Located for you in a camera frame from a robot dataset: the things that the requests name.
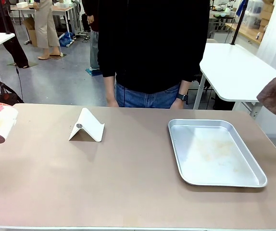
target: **beige pants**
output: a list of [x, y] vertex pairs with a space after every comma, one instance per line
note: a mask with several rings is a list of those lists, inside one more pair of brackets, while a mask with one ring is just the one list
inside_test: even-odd
[[41, 0], [39, 10], [35, 12], [38, 47], [43, 49], [60, 46], [51, 7], [51, 0]]

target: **person in beige pants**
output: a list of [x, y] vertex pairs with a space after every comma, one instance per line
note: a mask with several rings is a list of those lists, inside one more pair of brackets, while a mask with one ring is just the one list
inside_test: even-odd
[[55, 23], [52, 17], [51, 0], [35, 0], [33, 7], [35, 12], [35, 28], [38, 41], [38, 47], [44, 49], [42, 56], [38, 59], [49, 59], [50, 55], [60, 55], [60, 43], [58, 40]]

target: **metal tray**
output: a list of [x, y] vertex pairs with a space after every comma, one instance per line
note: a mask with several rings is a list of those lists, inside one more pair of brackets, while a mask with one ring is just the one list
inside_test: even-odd
[[181, 177], [189, 184], [261, 188], [267, 178], [235, 128], [223, 120], [168, 124]]

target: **wristwatch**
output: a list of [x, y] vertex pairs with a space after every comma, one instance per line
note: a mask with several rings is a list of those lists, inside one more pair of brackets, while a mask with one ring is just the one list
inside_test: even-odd
[[182, 101], [187, 101], [188, 100], [188, 95], [181, 95], [180, 93], [178, 93], [177, 98], [181, 99]]

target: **person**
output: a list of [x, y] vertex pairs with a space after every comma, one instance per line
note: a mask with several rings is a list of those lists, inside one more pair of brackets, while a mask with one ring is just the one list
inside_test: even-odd
[[[5, 16], [5, 23], [6, 26], [9, 30], [10, 33], [15, 34], [15, 37], [11, 38], [10, 40], [6, 41], [3, 43], [5, 49], [11, 54], [11, 56], [13, 57], [14, 62], [16, 63], [16, 65], [19, 68], [28, 68], [29, 64], [28, 64], [28, 59], [27, 56], [22, 48], [22, 46], [20, 45], [16, 33], [15, 33], [15, 29], [14, 26], [11, 22], [11, 18], [8, 14], [8, 7], [9, 7], [9, 3], [8, 1], [3, 1], [3, 12], [4, 12], [4, 16]], [[6, 32], [6, 27], [4, 25], [2, 16], [1, 16], [1, 11], [0, 11], [0, 32], [1, 33], [5, 33]]]
[[98, 56], [108, 106], [183, 108], [200, 71], [209, 9], [209, 0], [101, 0]]
[[82, 1], [86, 15], [88, 16], [88, 23], [91, 27], [90, 36], [90, 71], [98, 70], [98, 39], [99, 39], [99, 17], [98, 5], [99, 0], [84, 0]]
[[43, 49], [43, 55], [38, 59], [49, 59], [50, 55], [60, 56], [60, 43], [57, 36], [55, 22], [52, 17], [51, 0], [34, 0], [33, 7], [35, 11], [35, 29], [38, 47]]

